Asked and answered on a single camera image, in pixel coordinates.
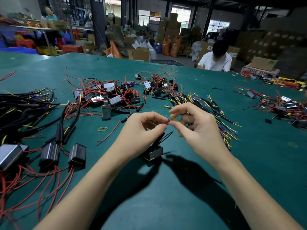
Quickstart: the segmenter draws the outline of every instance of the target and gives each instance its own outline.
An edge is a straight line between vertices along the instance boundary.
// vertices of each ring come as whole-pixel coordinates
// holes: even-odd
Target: hand
[[[175,127],[179,136],[183,136],[193,151],[210,165],[214,166],[231,155],[222,140],[212,114],[190,102],[175,106],[169,112],[173,118],[185,114],[180,121],[172,120],[169,125]]]
[[[156,112],[132,114],[111,148],[120,157],[131,160],[148,147],[166,130],[168,119]]]

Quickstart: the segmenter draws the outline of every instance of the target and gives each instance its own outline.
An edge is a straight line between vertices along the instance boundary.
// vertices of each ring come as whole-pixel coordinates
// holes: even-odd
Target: forearm
[[[35,230],[88,229],[107,189],[126,163],[109,149]]]
[[[251,229],[303,229],[232,155],[215,167]]]
[[[197,68],[197,69],[205,69],[205,68],[203,68],[201,65],[197,65],[196,68]]]

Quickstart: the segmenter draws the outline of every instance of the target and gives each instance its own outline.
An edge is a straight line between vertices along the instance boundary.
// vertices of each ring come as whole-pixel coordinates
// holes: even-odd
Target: black hair
[[[218,40],[217,42],[214,43],[212,52],[214,56],[220,57],[225,55],[227,50],[228,50],[228,43],[223,40]]]

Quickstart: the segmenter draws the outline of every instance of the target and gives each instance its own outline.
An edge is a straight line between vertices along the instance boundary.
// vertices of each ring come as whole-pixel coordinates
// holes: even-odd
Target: yellow bin
[[[50,50],[48,49],[48,46],[41,46],[41,47],[37,47],[37,50],[40,54],[43,54],[43,55],[51,55],[50,54]],[[53,52],[54,55],[57,55],[57,51],[56,51],[56,48],[55,47],[51,47],[51,50]]]

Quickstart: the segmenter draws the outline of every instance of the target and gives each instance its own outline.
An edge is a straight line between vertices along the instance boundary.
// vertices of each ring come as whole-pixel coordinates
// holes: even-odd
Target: orange bag
[[[181,43],[181,38],[176,37],[176,40],[174,44],[172,45],[171,53],[169,54],[171,57],[176,58],[178,55],[178,52],[180,50],[180,43]]]
[[[162,43],[162,55],[169,55],[170,47],[171,47],[171,40],[164,38]]]
[[[112,53],[114,58],[122,59],[122,55],[118,51],[118,49],[117,49],[115,43],[113,42],[113,40],[110,40],[110,44],[111,44],[111,47],[106,49],[106,50],[104,50],[104,53],[106,54],[106,56],[108,56],[108,55],[110,55]]]

